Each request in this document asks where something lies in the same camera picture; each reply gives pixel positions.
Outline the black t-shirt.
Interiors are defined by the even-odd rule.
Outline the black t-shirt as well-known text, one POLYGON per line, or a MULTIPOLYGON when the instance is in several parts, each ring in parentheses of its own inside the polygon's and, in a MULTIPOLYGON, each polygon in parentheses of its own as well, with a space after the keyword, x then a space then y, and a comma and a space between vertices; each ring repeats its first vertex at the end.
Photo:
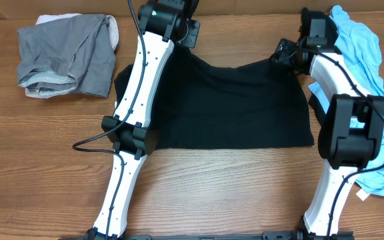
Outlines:
POLYGON ((214 67, 176 46, 154 98, 157 149, 261 149, 314 144, 294 71, 264 59, 214 67))

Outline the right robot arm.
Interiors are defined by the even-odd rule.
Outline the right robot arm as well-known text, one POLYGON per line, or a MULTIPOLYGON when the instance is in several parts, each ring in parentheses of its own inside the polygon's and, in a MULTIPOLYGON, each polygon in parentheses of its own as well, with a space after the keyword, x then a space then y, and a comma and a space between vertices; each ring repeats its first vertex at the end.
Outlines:
POLYGON ((324 160, 313 200, 299 228, 267 232, 264 239, 353 239, 339 219, 356 178, 378 156, 384 131, 384 97, 353 78, 329 38, 327 17, 303 17, 297 42, 281 39, 270 61, 314 78, 330 101, 318 137, 324 160))

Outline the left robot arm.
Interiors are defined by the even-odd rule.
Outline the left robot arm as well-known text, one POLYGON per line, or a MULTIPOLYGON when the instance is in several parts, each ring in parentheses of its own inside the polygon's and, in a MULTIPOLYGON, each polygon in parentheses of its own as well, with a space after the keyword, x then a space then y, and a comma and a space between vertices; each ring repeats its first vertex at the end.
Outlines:
POLYGON ((101 126, 113 148, 113 168, 102 208, 85 239, 122 239, 139 171, 154 146, 149 130, 153 100, 175 44, 193 48, 200 23, 197 1, 148 1, 132 14, 137 51, 125 92, 101 126))

